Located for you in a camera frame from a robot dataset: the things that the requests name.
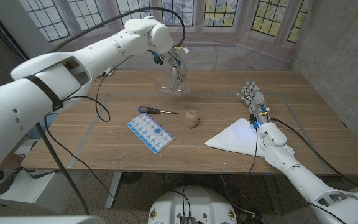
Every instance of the wooden object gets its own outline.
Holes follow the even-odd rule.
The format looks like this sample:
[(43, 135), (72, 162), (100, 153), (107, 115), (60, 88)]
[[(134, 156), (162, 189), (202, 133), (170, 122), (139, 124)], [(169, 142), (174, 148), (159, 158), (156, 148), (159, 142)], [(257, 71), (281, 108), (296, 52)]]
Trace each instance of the wooden object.
[(194, 128), (198, 124), (198, 113), (194, 110), (189, 110), (185, 118), (187, 128)]
[[(117, 71), (101, 85), (99, 98), (111, 114), (111, 122), (96, 119), (94, 103), (83, 100), (62, 113), (50, 128), (69, 150), (78, 154), (92, 169), (131, 172), (197, 172), (245, 174), (253, 156), (208, 148), (204, 142), (237, 121), (248, 119), (247, 106), (236, 97), (246, 80), (255, 80), (265, 95), (270, 115), (311, 139), (317, 150), (339, 171), (358, 175), (358, 140), (342, 124), (332, 109), (299, 72), (190, 71), (188, 96), (169, 96), (156, 90), (158, 78), (169, 79), (168, 71)], [(96, 96), (100, 81), (94, 82), (88, 96)], [(185, 114), (196, 110), (202, 119), (188, 129), (183, 117), (151, 114), (175, 140), (155, 155), (127, 127), (147, 105)], [(315, 174), (327, 172), (313, 152), (293, 132), (281, 124), (295, 157)], [(52, 142), (66, 167), (86, 170), (61, 147)], [(58, 169), (45, 144), (40, 141), (24, 159), (26, 169)], [(280, 172), (256, 158), (255, 174)]]

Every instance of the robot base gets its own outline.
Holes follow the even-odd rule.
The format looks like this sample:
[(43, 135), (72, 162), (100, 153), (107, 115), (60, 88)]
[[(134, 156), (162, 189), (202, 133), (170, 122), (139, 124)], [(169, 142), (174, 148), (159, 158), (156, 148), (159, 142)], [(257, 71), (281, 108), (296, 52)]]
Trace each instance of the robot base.
[(203, 224), (236, 224), (237, 218), (231, 204), (213, 190), (200, 186), (186, 186), (182, 198), (182, 187), (173, 189), (179, 193), (168, 191), (154, 202), (150, 209), (148, 224), (169, 223), (203, 223)]

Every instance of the pill organizer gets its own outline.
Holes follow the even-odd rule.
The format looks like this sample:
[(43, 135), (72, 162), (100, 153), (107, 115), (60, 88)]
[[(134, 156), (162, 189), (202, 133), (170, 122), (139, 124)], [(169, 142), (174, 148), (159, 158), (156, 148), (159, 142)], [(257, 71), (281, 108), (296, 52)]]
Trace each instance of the pill organizer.
[(171, 133), (147, 113), (137, 116), (127, 125), (154, 154), (159, 153), (175, 139)]

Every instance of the window pane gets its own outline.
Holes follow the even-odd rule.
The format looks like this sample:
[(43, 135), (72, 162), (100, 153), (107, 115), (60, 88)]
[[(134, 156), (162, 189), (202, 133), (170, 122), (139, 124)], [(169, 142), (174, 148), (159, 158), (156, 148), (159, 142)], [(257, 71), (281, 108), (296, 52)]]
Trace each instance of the window pane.
[(193, 13), (185, 12), (183, 13), (184, 18), (183, 22), (185, 23), (185, 26), (192, 26), (193, 25)]
[(46, 8), (45, 12), (48, 14), (48, 17), (52, 23), (58, 23), (62, 21), (55, 7)]
[(39, 0), (43, 7), (51, 7), (55, 6), (52, 2), (52, 0)]
[(206, 0), (205, 12), (215, 12), (216, 0)]
[[(161, 5), (165, 9), (171, 9), (183, 19), (185, 26), (193, 25), (193, 0), (161, 0)], [(163, 23), (166, 26), (181, 26), (179, 19), (169, 12), (163, 12)]]
[[(150, 7), (149, 0), (117, 0), (117, 5), (120, 14), (142, 7)], [(121, 21), (122, 24), (124, 24), (129, 19), (143, 19), (149, 15), (151, 15), (150, 10), (136, 12), (131, 15), (124, 16), (121, 18)]]
[(52, 0), (19, 0), (48, 42), (69, 35)]
[(86, 4), (88, 5), (88, 9), (92, 14), (96, 14), (99, 12), (94, 0), (86, 0)]
[(252, 30), (276, 36), (283, 20), (288, 0), (260, 0)]
[(171, 9), (172, 10), (172, 0), (162, 0), (161, 5), (165, 9)]
[(175, 12), (183, 12), (183, 0), (172, 0), (172, 3)]
[(57, 40), (59, 39), (59, 35), (57, 34), (57, 31), (53, 25), (44, 27), (45, 31), (47, 31), (47, 34), (50, 38), (50, 40)]
[(214, 26), (223, 26), (224, 13), (215, 13)]
[(162, 15), (163, 15), (162, 19), (163, 19), (164, 24), (165, 25), (170, 24), (171, 26), (173, 26), (173, 17), (172, 17), (173, 15), (172, 15), (172, 13), (163, 12)]
[(68, 0), (68, 2), (81, 30), (89, 29), (102, 21), (95, 0)]
[[(183, 20), (183, 13), (178, 12), (178, 14), (181, 17), (181, 19)], [(173, 25), (174, 26), (181, 26), (180, 20), (176, 16), (173, 17)]]
[(279, 22), (272, 22), (272, 26), (269, 30), (269, 34), (272, 36), (276, 36), (277, 32), (278, 32), (278, 28), (280, 28), (280, 23)]
[(301, 12), (308, 12), (311, 0), (304, 0), (301, 6)]
[(301, 28), (303, 21), (305, 20), (305, 17), (306, 17), (306, 13), (299, 12), (298, 16), (296, 17), (295, 24), (293, 26), (295, 26), (297, 28)]
[(237, 3), (238, 0), (206, 0), (204, 26), (233, 26)]
[(255, 17), (254, 25), (252, 26), (253, 30), (260, 31), (262, 27), (263, 19), (261, 17)]
[(271, 25), (272, 25), (272, 21), (270, 21), (268, 19), (264, 19), (264, 21), (262, 23), (262, 27), (260, 28), (260, 31), (265, 34), (268, 34)]
[(68, 36), (68, 32), (67, 32), (66, 27), (63, 22), (59, 22), (58, 24), (55, 24), (54, 26), (55, 26), (57, 33), (59, 34), (60, 37)]
[(44, 28), (39, 28), (38, 30), (41, 32), (41, 34), (44, 36), (44, 38), (45, 38), (48, 42), (50, 42), (50, 38), (49, 38), (49, 36), (48, 36), (48, 34), (47, 34), (47, 31), (45, 31)]
[(309, 10), (310, 2), (311, 0), (303, 0), (302, 6), (300, 7), (296, 20), (292, 26), (290, 35), (288, 36), (289, 41), (296, 43), (298, 40), (298, 35), (301, 32), (303, 22), (305, 21), (306, 14)]
[(117, 0), (118, 8), (122, 11), (129, 11), (129, 5), (127, 0)]
[(273, 20), (276, 22), (281, 22), (283, 20), (284, 13), (285, 13), (285, 8), (278, 6)]
[(288, 37), (288, 40), (292, 41), (292, 42), (296, 42), (296, 40), (298, 39), (298, 35), (299, 35), (300, 31), (301, 31), (301, 29), (293, 27), (292, 30), (291, 30), (291, 34)]
[(232, 26), (234, 21), (234, 13), (226, 13), (224, 16), (223, 26)]
[(98, 14), (93, 14), (92, 18), (93, 18), (95, 24), (99, 24), (102, 22), (102, 18), (100, 18), (100, 16)]
[(204, 26), (214, 26), (215, 13), (206, 13), (204, 19)]

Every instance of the white robotic arm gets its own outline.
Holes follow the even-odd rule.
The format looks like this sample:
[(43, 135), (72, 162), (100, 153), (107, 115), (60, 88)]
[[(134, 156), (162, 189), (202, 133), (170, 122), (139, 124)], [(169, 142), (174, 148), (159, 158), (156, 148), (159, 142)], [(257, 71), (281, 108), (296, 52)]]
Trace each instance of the white robotic arm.
[(173, 49), (168, 28), (149, 16), (131, 19), (125, 29), (75, 52), (49, 53), (16, 67), (14, 82), (0, 86), (0, 164), (26, 132), (43, 116), (60, 113), (86, 95), (95, 78), (108, 73), (125, 58), (142, 54), (151, 41), (154, 51), (168, 60), (173, 70), (172, 89), (185, 81), (186, 66)]
[[(347, 224), (358, 223), (358, 193), (326, 185), (295, 159), (294, 150), (287, 145), (287, 137), (270, 122), (269, 108), (258, 85), (247, 82), (237, 96), (249, 106), (250, 121), (258, 130), (258, 151), (263, 151), (265, 160), (285, 174), (307, 202), (331, 212)], [(311, 208), (321, 223), (341, 223), (329, 213)]]

